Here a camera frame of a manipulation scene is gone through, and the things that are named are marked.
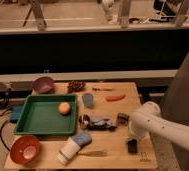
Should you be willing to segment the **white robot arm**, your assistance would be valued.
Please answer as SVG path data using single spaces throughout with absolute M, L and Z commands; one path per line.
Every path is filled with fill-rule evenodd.
M 152 132 L 189 151 L 189 126 L 163 119 L 160 107 L 155 102 L 145 102 L 133 111 L 128 128 L 133 138 L 141 140 Z

